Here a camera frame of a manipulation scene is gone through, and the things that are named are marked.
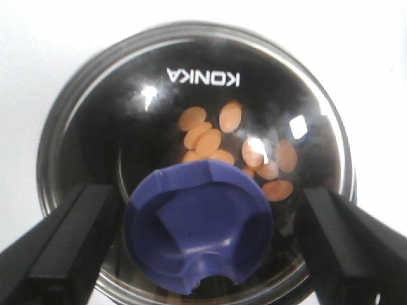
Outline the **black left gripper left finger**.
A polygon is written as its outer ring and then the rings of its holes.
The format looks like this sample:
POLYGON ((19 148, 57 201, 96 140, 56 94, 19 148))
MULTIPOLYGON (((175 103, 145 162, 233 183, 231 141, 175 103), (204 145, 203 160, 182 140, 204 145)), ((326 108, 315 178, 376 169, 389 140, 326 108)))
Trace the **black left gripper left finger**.
POLYGON ((117 226, 113 186, 74 189, 1 252, 1 304, 86 304, 117 226))

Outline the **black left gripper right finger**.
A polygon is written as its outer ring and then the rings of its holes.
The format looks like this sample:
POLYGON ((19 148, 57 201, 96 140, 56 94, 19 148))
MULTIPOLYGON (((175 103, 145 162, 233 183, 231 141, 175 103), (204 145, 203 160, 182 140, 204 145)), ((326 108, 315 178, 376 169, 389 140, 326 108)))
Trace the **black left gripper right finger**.
POLYGON ((406 238, 340 195, 303 190, 298 245, 321 304, 406 304, 406 238))

